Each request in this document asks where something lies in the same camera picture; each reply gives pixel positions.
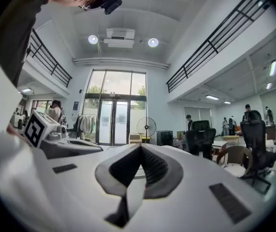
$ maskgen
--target ceiling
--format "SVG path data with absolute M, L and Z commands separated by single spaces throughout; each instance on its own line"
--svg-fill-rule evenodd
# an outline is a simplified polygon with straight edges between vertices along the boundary
M 224 69 L 224 72 L 180 100 L 221 106 L 224 101 L 234 102 L 262 94 L 267 91 L 266 86 L 270 82 L 273 88 L 276 87 L 276 73 L 274 76 L 269 75 L 271 62 L 276 60 L 276 36 L 255 49 L 244 55 L 236 65 Z M 206 95 L 215 96 L 219 100 L 210 100 Z
M 191 1 L 123 0 L 122 5 L 110 15 L 105 15 L 102 9 L 86 13 L 79 7 L 51 3 L 43 6 L 42 12 L 37 16 L 35 28 L 53 19 L 73 58 L 125 57 L 163 63 L 167 47 L 183 16 L 190 6 L 195 6 Z M 98 51 L 97 45 L 88 42 L 88 36 L 93 34 L 102 41 L 108 28 L 135 29 L 133 48 L 111 48 L 100 42 Z M 159 45 L 155 48 L 149 47 L 150 38 L 157 38 Z
M 24 89 L 30 88 L 29 92 L 22 92 Z M 32 97 L 33 95 L 46 95 L 55 94 L 51 89 L 44 86 L 39 81 L 34 80 L 29 74 L 22 69 L 19 81 L 18 81 L 18 91 L 24 95 Z

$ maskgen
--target electric fan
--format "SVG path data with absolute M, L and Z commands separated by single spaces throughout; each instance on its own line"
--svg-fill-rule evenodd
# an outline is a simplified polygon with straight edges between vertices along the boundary
M 149 117 L 141 118 L 137 123 L 137 132 L 142 136 L 152 137 L 156 132 L 156 123 Z

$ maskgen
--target tree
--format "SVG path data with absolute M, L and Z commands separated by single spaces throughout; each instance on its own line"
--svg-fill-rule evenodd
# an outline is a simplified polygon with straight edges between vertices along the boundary
M 93 85 L 89 88 L 88 93 L 90 94 L 100 94 L 101 87 Z M 107 93 L 106 89 L 103 89 L 102 94 Z M 84 102 L 84 108 L 98 108 L 98 99 L 86 99 Z
M 146 88 L 144 86 L 142 86 L 139 90 L 138 90 L 138 94 L 141 96 L 146 96 Z M 146 102 L 145 101 L 137 101 L 137 107 L 135 107 L 135 110 L 145 110 L 146 109 Z

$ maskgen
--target railing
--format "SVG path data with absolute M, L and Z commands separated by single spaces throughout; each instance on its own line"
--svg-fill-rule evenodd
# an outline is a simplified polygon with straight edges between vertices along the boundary
M 36 60 L 51 76 L 58 79 L 64 86 L 68 87 L 72 77 L 52 56 L 47 47 L 41 41 L 33 29 L 30 37 L 30 55 Z
M 269 0 L 241 0 L 182 67 L 166 82 L 170 93 L 229 45 L 270 6 Z

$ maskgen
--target ceiling light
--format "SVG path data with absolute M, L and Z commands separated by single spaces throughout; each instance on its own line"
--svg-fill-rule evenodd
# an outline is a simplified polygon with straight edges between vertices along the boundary
M 156 39 L 156 38 L 149 39 L 148 45 L 150 47 L 157 47 L 158 46 L 158 39 Z
M 267 89 L 270 89 L 272 87 L 272 83 L 268 83 Z
M 90 35 L 89 38 L 88 38 L 88 41 L 91 43 L 91 44 L 97 44 L 98 42 L 98 37 L 96 35 Z
M 214 96 L 211 96 L 211 95 L 207 95 L 206 96 L 208 99 L 212 99 L 212 100 L 219 100 L 219 98 L 217 98 L 217 97 L 214 97 Z
M 273 76 L 276 72 L 276 60 L 272 61 L 271 69 L 270 69 L 270 76 Z
M 22 92 L 30 92 L 30 91 L 31 91 L 31 89 L 29 89 L 29 88 L 26 88 L 26 89 L 22 90 Z

